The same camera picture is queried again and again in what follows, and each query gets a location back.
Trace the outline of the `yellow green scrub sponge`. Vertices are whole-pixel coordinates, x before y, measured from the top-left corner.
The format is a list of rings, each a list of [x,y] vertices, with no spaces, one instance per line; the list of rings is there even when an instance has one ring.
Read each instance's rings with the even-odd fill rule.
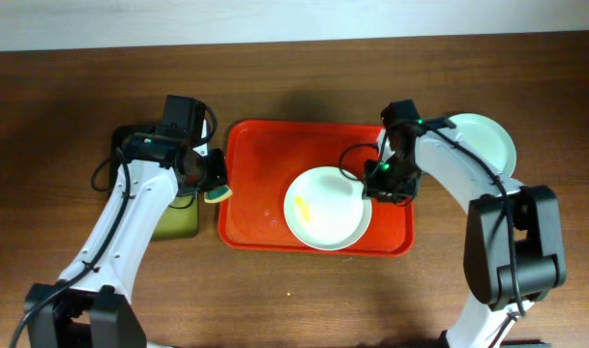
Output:
[[[229,197],[231,197],[232,194],[233,191],[229,186],[219,186],[204,193],[204,202],[208,204],[221,203],[222,201],[227,200]]]

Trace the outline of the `cream white plate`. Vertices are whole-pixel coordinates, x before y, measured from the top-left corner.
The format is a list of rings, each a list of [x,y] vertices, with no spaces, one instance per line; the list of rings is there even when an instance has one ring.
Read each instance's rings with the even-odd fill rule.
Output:
[[[313,249],[336,251],[358,242],[372,218],[363,184],[350,173],[320,166],[296,177],[285,192],[283,214],[290,232]]]

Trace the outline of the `mint green plate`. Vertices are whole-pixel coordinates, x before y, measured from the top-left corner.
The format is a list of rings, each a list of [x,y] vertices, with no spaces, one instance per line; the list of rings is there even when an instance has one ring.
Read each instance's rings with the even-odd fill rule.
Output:
[[[451,116],[464,139],[489,163],[511,177],[516,166],[516,149],[507,131],[486,116],[460,113]]]

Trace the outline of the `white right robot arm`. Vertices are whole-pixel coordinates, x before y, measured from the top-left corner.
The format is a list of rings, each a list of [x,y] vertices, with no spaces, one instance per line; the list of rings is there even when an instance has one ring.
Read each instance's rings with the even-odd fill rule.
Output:
[[[556,194],[505,175],[448,118],[424,120],[411,100],[391,102],[381,120],[379,155],[365,164],[363,196],[408,205],[428,174],[467,214],[463,270],[470,295],[439,346],[500,346],[528,308],[566,281]]]

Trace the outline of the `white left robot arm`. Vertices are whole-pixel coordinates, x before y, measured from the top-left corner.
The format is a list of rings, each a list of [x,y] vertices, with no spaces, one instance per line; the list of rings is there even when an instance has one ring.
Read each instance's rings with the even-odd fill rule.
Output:
[[[32,286],[12,346],[22,331],[33,347],[151,346],[131,307],[147,246],[181,191],[196,199],[226,183],[223,150],[197,149],[182,138],[146,133],[116,148],[118,174],[101,216],[56,283]]]

